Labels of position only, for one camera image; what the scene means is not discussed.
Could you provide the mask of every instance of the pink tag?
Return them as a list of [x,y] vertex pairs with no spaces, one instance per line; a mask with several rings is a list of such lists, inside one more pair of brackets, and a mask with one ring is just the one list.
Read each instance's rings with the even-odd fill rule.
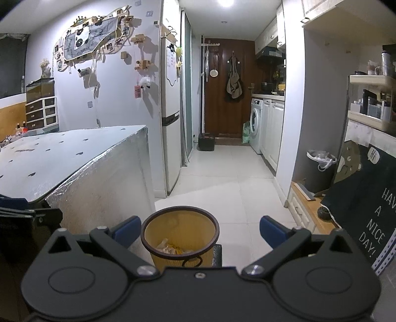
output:
[[142,98],[142,87],[136,85],[135,86],[135,98]]

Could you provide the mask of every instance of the washing machine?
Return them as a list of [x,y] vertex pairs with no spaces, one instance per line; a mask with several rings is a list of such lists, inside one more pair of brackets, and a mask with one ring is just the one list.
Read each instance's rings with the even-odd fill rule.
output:
[[254,98],[251,100],[251,113],[250,113],[250,138],[249,143],[257,154],[260,151],[260,135],[261,135],[261,122],[263,114],[264,101]]

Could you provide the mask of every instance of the brown door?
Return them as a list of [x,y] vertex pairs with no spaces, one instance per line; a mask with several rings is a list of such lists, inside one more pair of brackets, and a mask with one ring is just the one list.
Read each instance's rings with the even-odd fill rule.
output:
[[[214,69],[214,53],[219,56],[217,77],[208,77],[205,83],[205,132],[219,137],[242,137],[243,123],[249,121],[251,91],[248,87],[255,82],[255,43],[248,40],[206,39],[206,42],[220,43],[209,47],[209,71]],[[235,52],[243,94],[234,100],[227,94],[228,73],[231,64],[227,61]]]

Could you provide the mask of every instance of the black pot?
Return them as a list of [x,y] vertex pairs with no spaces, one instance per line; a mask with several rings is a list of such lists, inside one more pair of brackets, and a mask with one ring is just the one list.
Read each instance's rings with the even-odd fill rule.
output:
[[271,94],[274,89],[274,84],[272,83],[261,83],[261,91],[263,94]]

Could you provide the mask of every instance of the refrigerator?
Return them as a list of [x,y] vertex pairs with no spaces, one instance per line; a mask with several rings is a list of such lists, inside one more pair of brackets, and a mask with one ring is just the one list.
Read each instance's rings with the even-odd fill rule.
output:
[[176,47],[161,40],[161,110],[166,190],[174,188],[181,169],[180,79],[176,70]]

